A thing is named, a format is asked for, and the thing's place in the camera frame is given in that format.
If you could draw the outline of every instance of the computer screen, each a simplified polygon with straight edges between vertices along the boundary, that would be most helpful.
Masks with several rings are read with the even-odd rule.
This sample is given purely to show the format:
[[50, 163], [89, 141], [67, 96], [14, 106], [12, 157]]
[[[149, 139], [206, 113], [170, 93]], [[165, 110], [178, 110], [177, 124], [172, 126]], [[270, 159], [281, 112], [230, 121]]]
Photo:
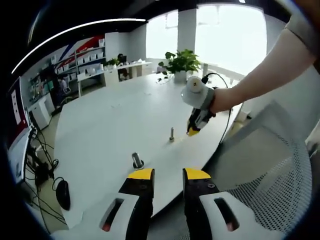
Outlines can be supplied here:
[[121, 56], [121, 57], [119, 57], [119, 62], [120, 62], [120, 63], [126, 63], [126, 62], [127, 62], [127, 56]]
[[25, 158], [29, 142], [29, 127], [22, 97], [20, 77], [13, 83], [5, 99], [6, 147], [16, 183], [25, 177]]

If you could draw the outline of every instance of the metal peg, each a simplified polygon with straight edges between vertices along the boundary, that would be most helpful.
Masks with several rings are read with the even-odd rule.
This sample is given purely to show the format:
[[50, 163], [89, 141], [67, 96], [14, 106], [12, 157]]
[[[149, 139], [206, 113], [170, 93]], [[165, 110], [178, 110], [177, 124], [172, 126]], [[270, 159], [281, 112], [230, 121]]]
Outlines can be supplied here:
[[170, 142], [173, 142], [174, 140], [175, 140], [175, 137], [174, 137], [174, 128], [172, 127], [172, 128], [171, 128], [171, 131], [170, 131], [169, 141], [170, 141]]
[[140, 169], [143, 169], [144, 168], [144, 161], [142, 161], [138, 155], [138, 153], [134, 152], [132, 153], [132, 160], [133, 160], [133, 167], [134, 169], [136, 170], [140, 170]]
[[216, 186], [216, 185], [213, 184], [213, 183], [209, 183], [209, 184], [208, 184], [208, 188], [210, 188], [210, 189], [213, 189], [215, 186]]

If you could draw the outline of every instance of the potted plant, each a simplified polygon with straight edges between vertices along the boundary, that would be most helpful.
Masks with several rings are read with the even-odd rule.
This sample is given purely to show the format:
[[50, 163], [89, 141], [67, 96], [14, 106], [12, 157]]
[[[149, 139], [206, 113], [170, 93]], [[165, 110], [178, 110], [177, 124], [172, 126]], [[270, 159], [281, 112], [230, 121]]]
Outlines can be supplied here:
[[106, 66], [111, 66], [112, 69], [116, 68], [119, 65], [119, 60], [117, 58], [111, 58], [105, 63]]
[[162, 73], [168, 75], [168, 72], [174, 74], [175, 82], [187, 81], [187, 72], [198, 72], [200, 69], [200, 62], [197, 60], [197, 55], [193, 51], [185, 49], [184, 51], [177, 51], [176, 54], [171, 52], [165, 53], [165, 59], [168, 64], [165, 65], [163, 61], [159, 62], [159, 66], [164, 68]]

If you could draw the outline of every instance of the metal bolt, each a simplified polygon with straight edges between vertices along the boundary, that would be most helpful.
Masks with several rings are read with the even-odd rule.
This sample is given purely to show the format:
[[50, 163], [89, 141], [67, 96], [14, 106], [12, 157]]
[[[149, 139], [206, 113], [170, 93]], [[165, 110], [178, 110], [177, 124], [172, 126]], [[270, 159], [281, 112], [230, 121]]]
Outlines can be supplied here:
[[142, 169], [144, 167], [143, 161], [140, 159], [138, 153], [132, 153], [133, 166], [135, 169]]
[[172, 128], [171, 128], [171, 131], [170, 131], [169, 141], [170, 141], [170, 142], [173, 142], [174, 140], [175, 140], [175, 137], [174, 137], [174, 128], [172, 127]]

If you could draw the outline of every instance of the human arm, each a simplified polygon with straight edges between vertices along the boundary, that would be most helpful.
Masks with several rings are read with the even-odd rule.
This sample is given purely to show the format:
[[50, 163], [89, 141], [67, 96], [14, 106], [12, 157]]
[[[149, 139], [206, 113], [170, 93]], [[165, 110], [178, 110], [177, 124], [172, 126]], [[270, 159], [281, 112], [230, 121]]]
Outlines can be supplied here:
[[216, 89], [211, 112], [229, 110], [235, 105], [277, 89], [296, 79], [311, 66], [317, 59], [317, 54], [313, 53], [317, 49], [310, 47], [314, 43], [303, 43], [297, 35], [303, 36], [304, 32], [296, 32], [295, 29], [293, 31], [295, 33], [284, 29], [265, 59], [238, 85], [228, 89]]

